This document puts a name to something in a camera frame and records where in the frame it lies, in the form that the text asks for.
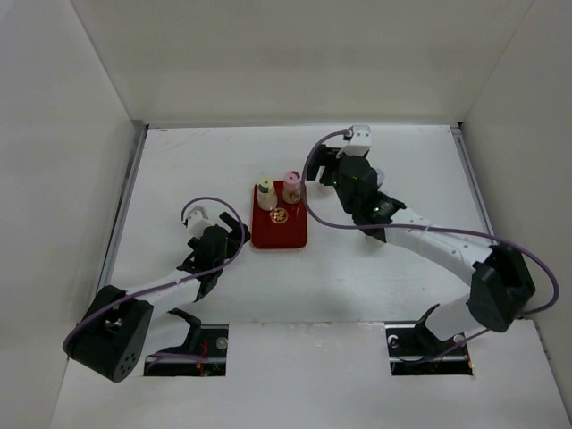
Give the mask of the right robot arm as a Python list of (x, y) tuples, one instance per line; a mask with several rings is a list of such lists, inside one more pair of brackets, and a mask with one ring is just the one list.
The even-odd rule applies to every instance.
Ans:
[(365, 235), (410, 250), (455, 274), (467, 295), (435, 304), (416, 322), (407, 346), (427, 354), (450, 347), (474, 329), (506, 332), (535, 293), (521, 250), (468, 232), (442, 232), (411, 208), (380, 190), (379, 173), (364, 156), (330, 156), (320, 183), (334, 188), (344, 212)]

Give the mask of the red tray gold emblem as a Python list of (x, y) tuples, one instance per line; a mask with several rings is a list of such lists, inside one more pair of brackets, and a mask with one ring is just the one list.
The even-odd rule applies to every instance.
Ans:
[(299, 249), (307, 244), (307, 210), (302, 202), (296, 205), (282, 201), (283, 181), (275, 181), (278, 205), (272, 211), (258, 204), (257, 185), (253, 189), (250, 222), (250, 243), (257, 249)]

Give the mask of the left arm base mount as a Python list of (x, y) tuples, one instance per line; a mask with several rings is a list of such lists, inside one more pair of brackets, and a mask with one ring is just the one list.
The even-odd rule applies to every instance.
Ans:
[(203, 324), (175, 308), (152, 323), (142, 352), (146, 377), (226, 375), (230, 326)]

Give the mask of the pink cap spice bottle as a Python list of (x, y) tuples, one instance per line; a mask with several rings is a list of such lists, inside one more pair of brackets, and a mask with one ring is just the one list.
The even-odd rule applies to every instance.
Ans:
[(288, 171), (284, 174), (282, 183), (282, 200), (291, 205), (297, 204), (301, 199), (301, 176), (297, 171)]

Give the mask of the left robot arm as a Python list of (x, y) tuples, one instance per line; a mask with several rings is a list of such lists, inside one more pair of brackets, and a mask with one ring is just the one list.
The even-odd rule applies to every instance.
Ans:
[(180, 214), (190, 235), (189, 255), (148, 285), (131, 291), (103, 287), (64, 340), (64, 353), (114, 383), (124, 380), (143, 355), (153, 365), (183, 358), (206, 366), (209, 343), (201, 322), (182, 306), (204, 299), (247, 244), (262, 250), (306, 246), (307, 209), (300, 185), (298, 172), (286, 172), (280, 181), (260, 180), (253, 189), (250, 224), (231, 207), (211, 219), (203, 206), (206, 197), (191, 200)]

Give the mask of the yellow-green cap spice bottle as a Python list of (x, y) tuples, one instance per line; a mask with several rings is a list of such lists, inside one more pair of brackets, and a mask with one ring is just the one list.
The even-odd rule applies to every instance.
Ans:
[(257, 183), (257, 204), (261, 210), (273, 211), (278, 205), (278, 198), (272, 178), (262, 178)]

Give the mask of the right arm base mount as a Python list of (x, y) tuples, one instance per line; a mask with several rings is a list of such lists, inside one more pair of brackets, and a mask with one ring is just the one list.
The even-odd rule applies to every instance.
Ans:
[(391, 374), (394, 376), (472, 375), (467, 347), (453, 338), (438, 340), (426, 327), (427, 310), (414, 324), (385, 327)]

